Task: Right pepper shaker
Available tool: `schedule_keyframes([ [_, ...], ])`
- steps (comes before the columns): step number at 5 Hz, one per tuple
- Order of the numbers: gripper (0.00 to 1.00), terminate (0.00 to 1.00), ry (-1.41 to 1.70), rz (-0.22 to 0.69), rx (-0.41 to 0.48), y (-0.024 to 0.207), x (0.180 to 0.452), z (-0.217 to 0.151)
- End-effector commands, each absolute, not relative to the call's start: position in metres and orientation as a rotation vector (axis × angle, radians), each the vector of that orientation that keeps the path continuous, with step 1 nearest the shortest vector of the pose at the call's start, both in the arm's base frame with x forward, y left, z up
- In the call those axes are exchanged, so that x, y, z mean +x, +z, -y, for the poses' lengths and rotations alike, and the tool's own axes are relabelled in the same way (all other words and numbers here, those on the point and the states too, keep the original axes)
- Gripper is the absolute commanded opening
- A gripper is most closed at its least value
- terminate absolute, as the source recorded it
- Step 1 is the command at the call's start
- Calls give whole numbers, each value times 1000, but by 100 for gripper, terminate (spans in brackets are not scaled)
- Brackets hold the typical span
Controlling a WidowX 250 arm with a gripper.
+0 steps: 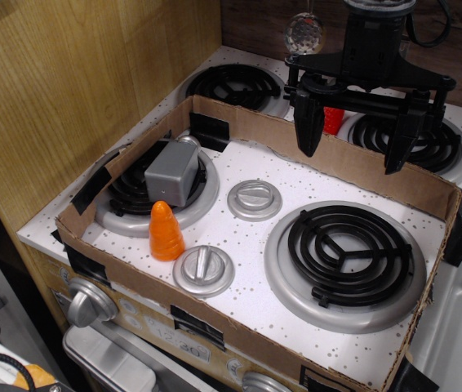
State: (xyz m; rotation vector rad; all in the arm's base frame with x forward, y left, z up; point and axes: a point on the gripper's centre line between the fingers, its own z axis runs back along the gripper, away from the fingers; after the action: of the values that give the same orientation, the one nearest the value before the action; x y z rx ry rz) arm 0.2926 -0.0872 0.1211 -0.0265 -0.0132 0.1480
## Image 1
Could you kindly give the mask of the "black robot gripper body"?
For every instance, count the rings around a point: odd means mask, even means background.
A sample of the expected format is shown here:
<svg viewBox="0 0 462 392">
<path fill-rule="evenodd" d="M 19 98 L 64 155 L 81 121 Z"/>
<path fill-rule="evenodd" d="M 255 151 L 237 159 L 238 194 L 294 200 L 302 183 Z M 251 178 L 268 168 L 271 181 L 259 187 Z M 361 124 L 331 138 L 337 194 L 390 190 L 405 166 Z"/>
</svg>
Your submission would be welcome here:
<svg viewBox="0 0 462 392">
<path fill-rule="evenodd" d="M 453 78 L 413 65 L 400 52 L 402 34 L 415 34 L 410 7 L 351 7 L 344 44 L 336 53 L 289 55 L 285 90 L 294 109 L 297 90 L 323 106 L 397 121 L 415 114 L 439 123 Z"/>
</svg>

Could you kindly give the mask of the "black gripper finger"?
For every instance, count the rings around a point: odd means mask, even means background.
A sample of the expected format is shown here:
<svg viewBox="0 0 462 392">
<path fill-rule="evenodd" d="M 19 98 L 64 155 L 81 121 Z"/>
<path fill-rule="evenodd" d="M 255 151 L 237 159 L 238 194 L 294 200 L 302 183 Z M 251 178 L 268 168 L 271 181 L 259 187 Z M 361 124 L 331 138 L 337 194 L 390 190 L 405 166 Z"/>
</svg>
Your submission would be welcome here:
<svg viewBox="0 0 462 392">
<path fill-rule="evenodd" d="M 391 175 L 402 170 L 411 154 L 419 131 L 422 128 L 422 117 L 415 114 L 399 114 L 393 134 L 389 138 L 385 152 L 385 174 Z"/>
<path fill-rule="evenodd" d="M 312 157 L 322 137 L 325 114 L 321 102 L 307 91 L 296 91 L 294 123 L 300 151 Z"/>
</svg>

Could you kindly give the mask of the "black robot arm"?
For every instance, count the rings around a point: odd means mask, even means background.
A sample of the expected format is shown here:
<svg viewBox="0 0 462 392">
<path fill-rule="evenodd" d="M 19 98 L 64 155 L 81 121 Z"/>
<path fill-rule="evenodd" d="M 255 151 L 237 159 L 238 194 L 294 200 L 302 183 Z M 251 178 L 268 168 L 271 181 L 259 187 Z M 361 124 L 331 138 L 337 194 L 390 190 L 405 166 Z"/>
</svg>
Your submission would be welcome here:
<svg viewBox="0 0 462 392">
<path fill-rule="evenodd" d="M 347 1 L 342 51 L 292 54 L 285 97 L 294 109 L 297 145 L 308 157 L 322 137 L 326 107 L 394 121 L 384 153 L 388 174 L 399 172 L 424 129 L 440 127 L 455 79 L 422 69 L 400 52 L 402 35 L 417 42 L 413 1 Z"/>
</svg>

